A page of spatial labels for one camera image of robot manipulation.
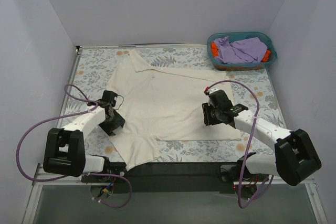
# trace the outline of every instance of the cable connector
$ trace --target cable connector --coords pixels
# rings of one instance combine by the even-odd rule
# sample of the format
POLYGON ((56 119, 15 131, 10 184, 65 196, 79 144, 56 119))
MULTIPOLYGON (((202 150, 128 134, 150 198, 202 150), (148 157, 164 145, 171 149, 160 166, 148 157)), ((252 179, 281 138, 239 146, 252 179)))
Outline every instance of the cable connector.
POLYGON ((206 95, 208 95, 208 93, 207 93, 208 90, 209 90, 209 87, 206 87, 205 90, 204 90, 204 93, 205 93, 206 95))

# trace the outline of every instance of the metal frame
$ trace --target metal frame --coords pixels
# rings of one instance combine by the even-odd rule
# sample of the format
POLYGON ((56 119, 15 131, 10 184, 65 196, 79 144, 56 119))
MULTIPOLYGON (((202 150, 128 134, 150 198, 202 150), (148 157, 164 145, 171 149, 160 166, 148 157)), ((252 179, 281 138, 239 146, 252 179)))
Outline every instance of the metal frame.
MULTIPOLYGON (((77 52, 77 56, 74 60, 73 66, 72 66, 72 70, 71 70, 71 74, 69 77, 69 83, 73 83, 73 80, 75 78, 75 74, 77 71, 77 67, 78 67, 78 62, 80 60, 80 56, 81 56, 81 52, 83 49, 112 49, 112 48, 130 48, 130 47, 140 47, 140 48, 157 48, 157 47, 205 47, 205 45, 199 45, 199 44, 146 44, 146 45, 119 45, 119 46, 101 46, 101 47, 82 47, 82 46, 77 46, 76 47, 76 52, 77 52)), ((272 90, 275 94, 275 99, 276 102, 278 104, 278 108, 279 108, 279 113, 280 116, 282 118, 283 124, 286 127, 286 123, 285 123, 285 119, 282 115, 282 111, 280 109, 280 105, 272 84, 271 79, 269 78, 272 90)), ((61 111, 60 114, 64 114, 65 109, 66 109, 66 104, 68 101, 68 97, 65 96, 64 100, 63 100, 63 104, 61 107, 61 111)), ((58 121, 57 127, 60 127, 61 121, 58 121)), ((36 170, 36 174, 35 177, 36 178, 52 178, 55 177, 57 175, 55 174, 47 174, 43 171, 43 167, 41 165, 38 165, 37 170, 36 170)), ((286 184, 280 177, 275 177, 273 179, 273 184, 286 184)), ((307 194, 309 196, 310 199, 310 203, 312 205, 312 209, 314 211, 314 215, 316 217, 317 223, 328 223, 326 215, 324 213, 324 210, 322 208, 322 204, 318 195, 318 192, 316 190, 316 183, 315 183, 315 179, 313 176, 310 176, 309 178, 305 179, 304 181, 302 181, 302 184, 305 184, 306 186, 306 190, 307 190, 307 194)), ((30 198, 28 200, 28 204, 27 204, 27 208, 26 208, 26 212, 23 218, 23 224, 29 224, 29 223, 33 223, 34 221, 34 217, 35 217, 35 213, 37 211, 37 207, 38 207, 38 203, 39 203, 39 199, 41 196, 41 192, 42 192, 42 188, 43 185, 68 185, 68 186, 79 186, 79 185, 83 185, 83 186, 87 186, 87 185, 103 185, 102 183, 82 183, 81 182, 81 177, 78 178, 74 178, 74 177, 66 177, 60 180, 56 180, 53 182, 38 182, 38 183, 34 183, 32 186, 32 191, 30 194, 30 198)))

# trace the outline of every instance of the white wall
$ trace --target white wall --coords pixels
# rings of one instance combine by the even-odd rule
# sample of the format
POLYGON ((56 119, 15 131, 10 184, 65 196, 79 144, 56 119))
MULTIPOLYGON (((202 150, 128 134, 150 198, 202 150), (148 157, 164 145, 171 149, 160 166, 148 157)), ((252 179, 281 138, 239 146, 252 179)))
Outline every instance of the white wall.
MULTIPOLYGON (((0 7, 0 223, 17 224, 32 183, 16 168, 16 146, 34 123, 59 114, 75 48, 49 0, 0 0, 0 7)), ((30 176, 53 125, 36 129, 23 144, 30 176)))
POLYGON ((288 126, 306 130, 322 161, 317 189, 336 222, 336 0, 286 0, 270 36, 278 61, 270 69, 288 126))
POLYGON ((268 31, 284 0, 50 0, 75 45, 186 42, 268 31))

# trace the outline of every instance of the orange object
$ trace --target orange object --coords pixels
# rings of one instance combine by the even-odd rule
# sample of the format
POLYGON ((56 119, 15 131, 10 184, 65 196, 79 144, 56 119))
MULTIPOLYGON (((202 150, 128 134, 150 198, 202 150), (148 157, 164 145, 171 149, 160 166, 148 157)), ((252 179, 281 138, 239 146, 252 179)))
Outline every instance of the orange object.
POLYGON ((214 57, 218 56, 218 49, 214 42, 211 43, 211 52, 214 57))
POLYGON ((267 62, 268 61, 268 57, 271 54, 270 50, 266 50, 265 56, 263 57, 263 59, 261 60, 262 62, 267 62))

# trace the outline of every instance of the purple cloth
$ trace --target purple cloth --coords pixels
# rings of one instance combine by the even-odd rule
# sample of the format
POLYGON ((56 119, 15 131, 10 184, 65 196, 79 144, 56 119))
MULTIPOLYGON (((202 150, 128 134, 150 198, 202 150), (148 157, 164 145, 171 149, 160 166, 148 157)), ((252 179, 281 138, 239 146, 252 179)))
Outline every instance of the purple cloth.
POLYGON ((229 37, 215 39, 218 48, 218 59, 222 63, 261 62, 267 46, 259 38, 244 39, 229 43, 229 37))

